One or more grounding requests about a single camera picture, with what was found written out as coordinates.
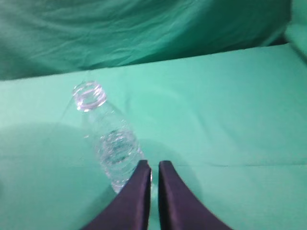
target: bottle neck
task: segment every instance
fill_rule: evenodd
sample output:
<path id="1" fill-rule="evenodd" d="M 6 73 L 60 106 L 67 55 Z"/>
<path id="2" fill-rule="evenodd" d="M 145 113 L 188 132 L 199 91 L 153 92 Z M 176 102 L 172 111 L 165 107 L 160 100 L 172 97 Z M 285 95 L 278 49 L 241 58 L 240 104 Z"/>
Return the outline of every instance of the bottle neck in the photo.
<path id="1" fill-rule="evenodd" d="M 82 82 L 72 92 L 77 109 L 88 112 L 106 102 L 106 93 L 96 81 Z"/>

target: clear plastic bottle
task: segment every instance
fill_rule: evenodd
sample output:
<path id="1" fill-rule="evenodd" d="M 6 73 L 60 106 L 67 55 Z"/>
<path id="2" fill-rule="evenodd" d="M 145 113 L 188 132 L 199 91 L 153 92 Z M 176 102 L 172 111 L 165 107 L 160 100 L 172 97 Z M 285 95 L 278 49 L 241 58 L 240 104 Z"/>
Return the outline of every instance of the clear plastic bottle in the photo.
<path id="1" fill-rule="evenodd" d="M 144 159 L 132 128 L 108 102 L 105 91 L 96 81 L 76 86 L 73 97 L 77 109 L 83 112 L 85 137 L 94 145 L 114 191 L 119 193 L 139 160 Z"/>

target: water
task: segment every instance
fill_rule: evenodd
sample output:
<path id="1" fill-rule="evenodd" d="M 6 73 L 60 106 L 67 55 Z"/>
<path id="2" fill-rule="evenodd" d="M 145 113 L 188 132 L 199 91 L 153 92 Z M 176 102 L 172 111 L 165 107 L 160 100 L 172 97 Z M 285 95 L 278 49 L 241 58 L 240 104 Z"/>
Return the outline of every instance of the water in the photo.
<path id="1" fill-rule="evenodd" d="M 97 153 L 116 193 L 121 191 L 139 160 L 144 158 L 135 135 L 129 130 L 113 130 L 101 137 Z"/>

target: green cloth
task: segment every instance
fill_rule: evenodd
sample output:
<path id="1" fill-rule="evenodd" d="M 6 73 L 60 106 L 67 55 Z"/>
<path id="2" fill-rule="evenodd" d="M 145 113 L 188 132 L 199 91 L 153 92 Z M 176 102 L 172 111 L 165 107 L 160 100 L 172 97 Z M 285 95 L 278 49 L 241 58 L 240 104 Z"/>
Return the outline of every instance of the green cloth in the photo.
<path id="1" fill-rule="evenodd" d="M 266 46 L 290 0 L 0 0 L 0 79 Z"/>
<path id="2" fill-rule="evenodd" d="M 289 45 L 0 82 L 0 229 L 76 230 L 114 197 L 74 85 L 99 81 L 157 182 L 171 160 L 235 230 L 307 226 L 307 65 Z M 150 230 L 158 230 L 156 200 Z"/>
<path id="3" fill-rule="evenodd" d="M 286 37 L 307 58 L 307 1 L 293 0 L 292 19 Z"/>

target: green table surface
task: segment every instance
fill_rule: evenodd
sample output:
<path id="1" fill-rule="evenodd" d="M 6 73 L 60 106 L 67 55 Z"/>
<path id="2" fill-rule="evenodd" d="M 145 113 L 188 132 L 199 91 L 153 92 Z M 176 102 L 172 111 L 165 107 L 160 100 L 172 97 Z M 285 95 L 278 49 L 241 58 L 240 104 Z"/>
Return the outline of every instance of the green table surface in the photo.
<path id="1" fill-rule="evenodd" d="M 282 45 L 1 81 L 1 230 L 76 230 L 115 196 L 82 139 L 83 80 L 131 121 L 155 183 L 171 160 L 230 227 L 306 229 L 307 64 Z"/>

